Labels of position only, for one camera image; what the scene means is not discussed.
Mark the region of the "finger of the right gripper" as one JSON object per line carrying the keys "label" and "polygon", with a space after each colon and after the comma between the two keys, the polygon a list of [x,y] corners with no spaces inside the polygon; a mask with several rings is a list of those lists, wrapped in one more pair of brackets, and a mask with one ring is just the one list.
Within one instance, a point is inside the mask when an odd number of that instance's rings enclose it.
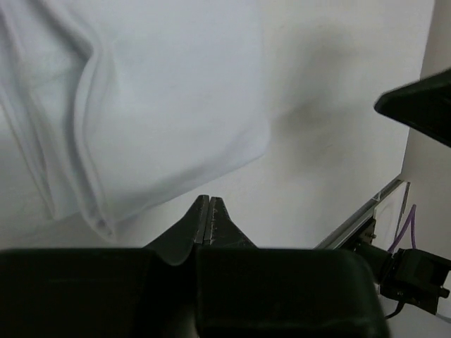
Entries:
{"label": "finger of the right gripper", "polygon": [[450,69],[382,94],[374,110],[450,146]]}

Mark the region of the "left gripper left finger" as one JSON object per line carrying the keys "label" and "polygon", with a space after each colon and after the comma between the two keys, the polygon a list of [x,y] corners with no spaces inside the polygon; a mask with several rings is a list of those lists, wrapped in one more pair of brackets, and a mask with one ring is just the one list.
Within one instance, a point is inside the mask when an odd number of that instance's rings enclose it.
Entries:
{"label": "left gripper left finger", "polygon": [[153,251],[167,265],[182,265],[195,244],[203,242],[209,204],[208,195],[198,196],[178,222],[144,248]]}

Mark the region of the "white skirt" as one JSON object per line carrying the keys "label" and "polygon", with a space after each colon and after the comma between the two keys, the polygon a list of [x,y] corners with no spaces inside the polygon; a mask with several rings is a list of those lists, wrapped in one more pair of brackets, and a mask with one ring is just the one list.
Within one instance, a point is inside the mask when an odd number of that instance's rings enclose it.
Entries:
{"label": "white skirt", "polygon": [[55,218],[114,242],[260,157],[256,1],[2,1],[1,105]]}

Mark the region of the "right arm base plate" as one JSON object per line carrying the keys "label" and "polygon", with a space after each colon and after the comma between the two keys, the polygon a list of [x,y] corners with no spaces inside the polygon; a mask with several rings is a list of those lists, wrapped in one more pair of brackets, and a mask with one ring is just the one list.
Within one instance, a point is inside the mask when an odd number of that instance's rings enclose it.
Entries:
{"label": "right arm base plate", "polygon": [[368,263],[381,295],[397,302],[395,310],[386,315],[387,320],[407,304],[438,315],[439,301],[450,297],[445,286],[450,261],[445,258],[418,249],[391,253],[360,238],[352,250]]}

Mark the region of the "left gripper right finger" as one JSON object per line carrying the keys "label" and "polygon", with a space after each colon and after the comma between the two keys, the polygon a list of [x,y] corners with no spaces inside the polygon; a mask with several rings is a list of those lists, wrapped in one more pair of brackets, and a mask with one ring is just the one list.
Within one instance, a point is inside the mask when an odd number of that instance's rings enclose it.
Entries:
{"label": "left gripper right finger", "polygon": [[209,248],[251,248],[257,246],[232,221],[224,200],[211,197],[207,216],[207,246]]}

